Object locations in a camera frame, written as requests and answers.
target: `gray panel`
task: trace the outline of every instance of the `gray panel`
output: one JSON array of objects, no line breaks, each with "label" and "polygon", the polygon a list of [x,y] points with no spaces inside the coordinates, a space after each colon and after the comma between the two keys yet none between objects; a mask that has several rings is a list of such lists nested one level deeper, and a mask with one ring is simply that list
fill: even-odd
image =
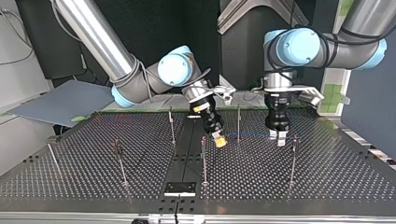
[{"label": "gray panel", "polygon": [[387,38],[386,57],[377,67],[352,71],[342,122],[358,135],[396,158],[396,33]]},{"label": "gray panel", "polygon": [[8,113],[66,127],[76,125],[73,118],[89,116],[113,102],[111,90],[87,82],[70,80],[43,96],[20,105]]}]

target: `metal rod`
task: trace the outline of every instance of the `metal rod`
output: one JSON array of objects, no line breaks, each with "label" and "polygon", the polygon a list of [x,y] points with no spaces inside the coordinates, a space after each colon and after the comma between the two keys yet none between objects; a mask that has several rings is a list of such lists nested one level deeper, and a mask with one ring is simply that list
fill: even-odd
[{"label": "metal rod", "polygon": [[169,108],[169,122],[171,123],[172,143],[174,145],[176,143],[176,140],[175,140],[174,122],[173,122],[173,118],[172,118],[172,106]]},{"label": "metal rod", "polygon": [[296,159],[297,159],[297,155],[298,155],[298,151],[299,151],[299,137],[297,134],[294,135],[293,138],[293,146],[292,146],[292,150],[293,150],[293,163],[291,165],[291,175],[290,175],[290,188],[292,187],[292,185],[294,184],[294,170],[295,170],[295,164],[296,164]]},{"label": "metal rod", "polygon": [[55,153],[53,152],[52,145],[50,143],[48,143],[47,146],[49,147],[49,152],[53,158],[53,161],[56,163],[56,165],[59,165],[58,160],[56,160]]},{"label": "metal rod", "polygon": [[121,148],[121,140],[119,138],[116,138],[115,143],[114,143],[114,154],[116,155],[116,158],[120,163],[120,168],[121,168],[122,178],[123,178],[122,185],[124,187],[126,187],[126,186],[129,186],[129,183],[126,179],[125,168],[122,163],[122,153],[123,153],[123,151]]},{"label": "metal rod", "polygon": [[55,162],[55,165],[56,165],[56,168],[58,169],[59,175],[62,177],[61,167],[59,167],[59,163],[58,163],[58,160],[56,159],[56,156],[55,156],[55,153],[53,151],[52,145],[50,143],[47,143],[47,146],[49,147],[50,155],[51,155],[53,161]]},{"label": "metal rod", "polygon": [[202,137],[201,141],[201,150],[202,150],[202,160],[204,162],[204,186],[207,186],[209,183],[207,182],[207,176],[206,176],[206,146],[205,146],[205,137]]},{"label": "metal rod", "polygon": [[237,138],[238,143],[240,140],[240,122],[241,122],[241,106],[238,105],[238,138]]},{"label": "metal rod", "polygon": [[125,170],[124,170],[124,167],[123,167],[123,164],[122,164],[122,159],[120,159],[120,167],[121,167],[121,171],[122,171],[122,177],[124,179],[123,185],[128,186],[129,183],[126,180],[126,174],[125,174]]}]

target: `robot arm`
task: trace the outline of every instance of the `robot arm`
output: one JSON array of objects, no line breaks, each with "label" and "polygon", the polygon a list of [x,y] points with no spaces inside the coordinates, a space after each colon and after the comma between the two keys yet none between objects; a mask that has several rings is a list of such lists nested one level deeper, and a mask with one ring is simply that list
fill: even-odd
[{"label": "robot arm", "polygon": [[355,0],[339,34],[321,34],[309,27],[269,32],[264,38],[264,90],[269,115],[265,125],[278,145],[285,145],[289,130],[287,106],[294,91],[302,91],[312,105],[323,96],[314,88],[292,86],[292,67],[368,69],[385,56],[384,33],[396,15],[391,0]]},{"label": "robot arm", "polygon": [[93,0],[52,0],[52,3],[109,75],[114,84],[111,91],[119,105],[133,106],[152,95],[182,87],[217,147],[226,145],[222,119],[215,110],[214,90],[209,89],[203,79],[205,74],[187,46],[172,50],[158,63],[145,68],[122,45]]}]

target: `metal bracket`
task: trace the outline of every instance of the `metal bracket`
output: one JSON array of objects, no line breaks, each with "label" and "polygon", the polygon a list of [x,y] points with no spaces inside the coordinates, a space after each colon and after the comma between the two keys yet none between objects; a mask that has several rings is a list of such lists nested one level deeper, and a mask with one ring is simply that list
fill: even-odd
[{"label": "metal bracket", "polygon": [[301,91],[302,93],[299,95],[298,100],[309,103],[311,105],[317,105],[321,100],[324,99],[324,96],[318,91],[315,87],[308,86],[292,86],[286,88],[265,88],[266,92],[283,92],[283,91]]},{"label": "metal bracket", "polygon": [[168,182],[165,197],[195,197],[195,182]]},{"label": "metal bracket", "polygon": [[[233,0],[222,11],[218,18],[219,33],[224,35],[230,27],[254,7],[270,7],[279,14],[283,20],[289,22],[292,5],[292,0]],[[307,25],[308,23],[308,19],[297,4],[295,4],[292,26],[295,24]]]},{"label": "metal bracket", "polygon": [[225,105],[231,105],[231,101],[233,100],[233,93],[236,91],[235,88],[232,87],[224,87],[224,86],[217,86],[213,89],[214,93],[222,95],[222,100],[224,101]]}]

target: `metal frame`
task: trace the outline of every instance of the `metal frame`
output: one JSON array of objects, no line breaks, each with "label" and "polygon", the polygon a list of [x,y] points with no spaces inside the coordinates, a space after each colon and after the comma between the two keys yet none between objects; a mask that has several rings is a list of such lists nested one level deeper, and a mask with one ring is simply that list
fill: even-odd
[{"label": "metal frame", "polygon": [[[233,0],[222,11],[218,18],[219,33],[224,35],[239,19],[247,14],[254,7],[270,7],[283,20],[289,22],[290,12],[293,2],[290,0]],[[295,4],[292,25],[307,25],[308,19],[305,17],[300,8]]]}]

